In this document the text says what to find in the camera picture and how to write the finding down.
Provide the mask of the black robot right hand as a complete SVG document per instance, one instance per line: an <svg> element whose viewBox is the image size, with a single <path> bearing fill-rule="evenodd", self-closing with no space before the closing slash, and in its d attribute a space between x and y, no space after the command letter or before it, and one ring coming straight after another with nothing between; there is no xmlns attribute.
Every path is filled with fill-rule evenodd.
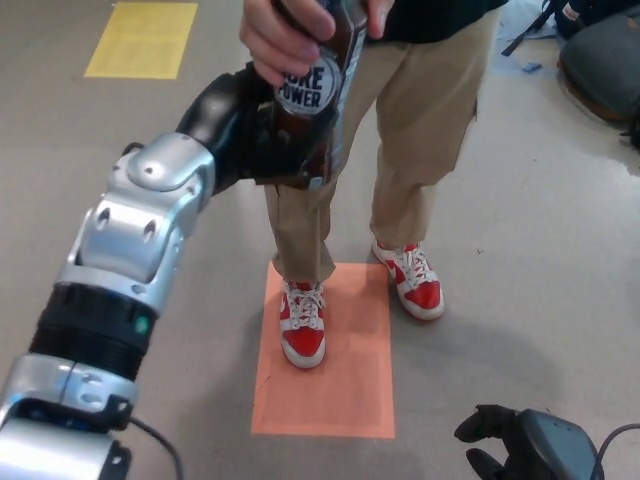
<svg viewBox="0 0 640 480"><path fill-rule="evenodd" d="M590 480L605 477L598 450L579 425L534 409L478 405L454 431L464 443L499 439L507 451L501 463L479 448L466 458L481 479Z"/></svg>

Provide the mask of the person's right hand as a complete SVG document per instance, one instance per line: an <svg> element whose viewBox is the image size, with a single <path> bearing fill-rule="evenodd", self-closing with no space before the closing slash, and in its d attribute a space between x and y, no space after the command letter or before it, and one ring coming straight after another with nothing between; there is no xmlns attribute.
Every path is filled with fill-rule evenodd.
<svg viewBox="0 0 640 480"><path fill-rule="evenodd" d="M334 19L317 2L290 0L282 3L299 29L290 26L271 1L243 3L239 38L248 49L257 73L279 87L286 75L304 76L319 57L320 42L335 33Z"/></svg>

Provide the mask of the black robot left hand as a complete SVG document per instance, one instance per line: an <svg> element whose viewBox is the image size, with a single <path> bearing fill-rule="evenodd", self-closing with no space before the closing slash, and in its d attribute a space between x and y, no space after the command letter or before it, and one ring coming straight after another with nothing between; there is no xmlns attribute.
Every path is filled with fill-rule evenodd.
<svg viewBox="0 0 640 480"><path fill-rule="evenodd" d="M272 86L248 62L216 77L191 103L176 131L214 158L214 194L241 180L311 190L326 183L328 168L315 158L337 121L334 107L287 133L275 120Z"/></svg>

